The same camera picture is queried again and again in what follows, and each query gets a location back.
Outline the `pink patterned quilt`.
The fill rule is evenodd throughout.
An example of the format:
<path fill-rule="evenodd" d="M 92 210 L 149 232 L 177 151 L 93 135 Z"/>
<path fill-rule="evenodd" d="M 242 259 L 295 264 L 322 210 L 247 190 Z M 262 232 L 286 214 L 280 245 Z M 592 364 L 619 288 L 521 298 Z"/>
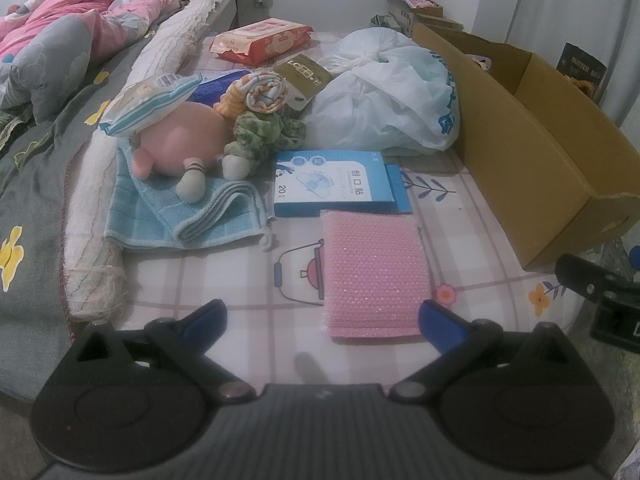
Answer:
<path fill-rule="evenodd" d="M 14 61 L 29 41 L 61 18 L 77 18 L 89 29 L 91 61 L 99 62 L 179 8 L 180 0 L 26 0 L 1 19 L 1 61 Z"/>

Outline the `small open cardboard box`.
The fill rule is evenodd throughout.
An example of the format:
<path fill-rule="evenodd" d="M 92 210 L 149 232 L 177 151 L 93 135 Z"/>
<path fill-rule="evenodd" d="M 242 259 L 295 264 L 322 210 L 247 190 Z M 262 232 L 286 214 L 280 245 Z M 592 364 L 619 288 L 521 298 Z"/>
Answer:
<path fill-rule="evenodd" d="M 373 27 L 383 27 L 410 37 L 416 24 L 462 32 L 463 25 L 446 18 L 444 7 L 434 0 L 385 0 L 386 11 L 370 19 Z"/>

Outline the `pink plush pig toy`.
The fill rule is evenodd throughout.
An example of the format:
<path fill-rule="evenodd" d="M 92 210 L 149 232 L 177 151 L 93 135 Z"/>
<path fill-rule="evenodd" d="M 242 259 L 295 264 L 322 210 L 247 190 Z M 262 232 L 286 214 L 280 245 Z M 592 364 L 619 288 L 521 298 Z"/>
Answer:
<path fill-rule="evenodd" d="M 176 193 L 194 204 L 204 197 L 206 174 L 231 138 L 228 120 L 213 107 L 184 102 L 138 134 L 131 172 L 139 180 L 151 174 L 178 178 Z"/>

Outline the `pink sponge cloth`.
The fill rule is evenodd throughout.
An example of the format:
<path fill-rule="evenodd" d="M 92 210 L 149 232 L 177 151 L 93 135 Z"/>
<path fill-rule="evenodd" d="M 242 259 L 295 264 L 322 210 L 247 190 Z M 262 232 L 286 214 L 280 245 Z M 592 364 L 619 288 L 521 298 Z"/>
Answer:
<path fill-rule="evenodd" d="M 321 214 L 324 322 L 332 338 L 419 333 L 431 297 L 430 269 L 410 216 L 328 210 Z"/>

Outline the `black snack bag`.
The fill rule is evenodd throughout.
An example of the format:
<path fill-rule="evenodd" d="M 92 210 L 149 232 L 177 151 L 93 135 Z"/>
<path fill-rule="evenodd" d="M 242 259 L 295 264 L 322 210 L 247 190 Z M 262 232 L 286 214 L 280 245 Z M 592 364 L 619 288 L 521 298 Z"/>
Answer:
<path fill-rule="evenodd" d="M 567 42 L 556 69 L 574 86 L 593 100 L 606 73 L 606 66 L 580 47 Z"/>

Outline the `dark blue packet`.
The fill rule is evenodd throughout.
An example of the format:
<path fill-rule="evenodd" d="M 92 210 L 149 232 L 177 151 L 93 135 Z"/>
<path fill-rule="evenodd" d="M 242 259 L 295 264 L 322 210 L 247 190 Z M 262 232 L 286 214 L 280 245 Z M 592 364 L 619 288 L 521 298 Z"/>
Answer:
<path fill-rule="evenodd" d="M 217 103 L 230 84 L 248 74 L 248 70 L 232 70 L 214 79 L 203 80 L 193 91 L 189 102 L 213 106 Z"/>

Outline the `blue towel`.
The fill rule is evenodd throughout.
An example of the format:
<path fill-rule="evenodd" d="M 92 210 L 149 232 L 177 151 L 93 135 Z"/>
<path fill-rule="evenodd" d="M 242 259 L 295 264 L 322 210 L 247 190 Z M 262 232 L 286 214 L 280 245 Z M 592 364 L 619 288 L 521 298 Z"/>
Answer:
<path fill-rule="evenodd" d="M 257 236 L 262 250 L 271 249 L 267 209 L 253 183 L 207 177 L 204 197 L 188 204 L 177 194 L 177 179 L 152 174 L 141 181 L 132 175 L 128 141 L 117 143 L 116 162 L 104 236 L 120 247 L 204 249 Z"/>

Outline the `orange striped socks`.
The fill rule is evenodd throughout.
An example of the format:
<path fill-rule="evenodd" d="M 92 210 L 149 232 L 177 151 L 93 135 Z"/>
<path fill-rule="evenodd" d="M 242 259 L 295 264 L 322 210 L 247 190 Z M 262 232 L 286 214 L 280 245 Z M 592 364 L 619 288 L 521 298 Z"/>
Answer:
<path fill-rule="evenodd" d="M 270 70 L 258 70 L 233 81 L 213 109 L 230 119 L 248 110 L 269 115 L 284 107 L 287 97 L 288 84 L 282 76 Z"/>

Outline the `yellow blue tissue pack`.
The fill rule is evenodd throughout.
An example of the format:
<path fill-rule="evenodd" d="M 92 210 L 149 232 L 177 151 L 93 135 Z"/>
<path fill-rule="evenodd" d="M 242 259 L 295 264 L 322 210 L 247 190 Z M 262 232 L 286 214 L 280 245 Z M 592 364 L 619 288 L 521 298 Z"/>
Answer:
<path fill-rule="evenodd" d="M 107 136 L 132 138 L 186 102 L 203 80 L 200 74 L 163 74 L 139 81 L 111 102 L 99 128 Z"/>

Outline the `olive green packet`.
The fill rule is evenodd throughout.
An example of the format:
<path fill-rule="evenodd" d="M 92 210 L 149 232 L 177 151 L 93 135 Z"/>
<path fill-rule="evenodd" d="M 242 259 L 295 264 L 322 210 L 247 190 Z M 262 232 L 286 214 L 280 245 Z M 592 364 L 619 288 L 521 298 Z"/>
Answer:
<path fill-rule="evenodd" d="M 285 80 L 286 105 L 296 112 L 301 112 L 333 79 L 328 70 L 303 54 L 277 65 L 273 71 Z"/>

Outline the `red wet wipes pack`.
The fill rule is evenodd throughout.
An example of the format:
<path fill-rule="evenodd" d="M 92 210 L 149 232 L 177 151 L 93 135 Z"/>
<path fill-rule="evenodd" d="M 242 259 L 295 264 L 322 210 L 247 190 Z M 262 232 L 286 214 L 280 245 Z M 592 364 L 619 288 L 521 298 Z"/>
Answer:
<path fill-rule="evenodd" d="M 209 51 L 226 61 L 258 66 L 295 48 L 306 46 L 313 31 L 308 25 L 266 18 L 218 34 Z"/>

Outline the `green floral scrunchie cloth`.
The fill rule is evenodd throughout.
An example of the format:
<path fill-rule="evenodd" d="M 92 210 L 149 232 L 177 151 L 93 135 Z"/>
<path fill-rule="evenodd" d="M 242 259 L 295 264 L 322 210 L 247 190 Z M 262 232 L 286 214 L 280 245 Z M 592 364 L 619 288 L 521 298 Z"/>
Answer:
<path fill-rule="evenodd" d="M 220 162 L 222 177 L 227 181 L 245 180 L 274 153 L 297 150 L 306 138 L 301 120 L 250 110 L 239 114 L 232 132 L 233 140 L 224 147 Z"/>

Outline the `large cardboard box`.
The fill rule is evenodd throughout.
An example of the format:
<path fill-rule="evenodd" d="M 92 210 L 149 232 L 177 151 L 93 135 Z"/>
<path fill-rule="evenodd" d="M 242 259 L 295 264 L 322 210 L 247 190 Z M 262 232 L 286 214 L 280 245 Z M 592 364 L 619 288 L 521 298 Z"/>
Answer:
<path fill-rule="evenodd" d="M 454 149 L 527 271 L 639 221 L 639 153 L 602 110 L 535 53 L 414 26 L 457 85 Z"/>

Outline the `blue bandage box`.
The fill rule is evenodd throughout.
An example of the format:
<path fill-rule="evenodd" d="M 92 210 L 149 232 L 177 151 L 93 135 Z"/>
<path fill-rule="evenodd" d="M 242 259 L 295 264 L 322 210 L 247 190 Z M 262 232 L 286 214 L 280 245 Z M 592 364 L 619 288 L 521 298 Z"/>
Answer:
<path fill-rule="evenodd" d="M 287 151 L 276 157 L 273 212 L 314 218 L 324 210 L 410 214 L 398 166 L 370 151 Z"/>

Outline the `white curtain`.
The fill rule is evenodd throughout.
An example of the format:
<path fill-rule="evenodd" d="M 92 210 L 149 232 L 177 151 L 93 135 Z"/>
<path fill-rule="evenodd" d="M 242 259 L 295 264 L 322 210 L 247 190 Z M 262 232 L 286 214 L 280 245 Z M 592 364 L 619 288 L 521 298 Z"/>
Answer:
<path fill-rule="evenodd" d="M 639 0 L 518 0 L 506 41 L 550 64 L 568 42 L 597 58 L 601 110 L 639 140 Z"/>

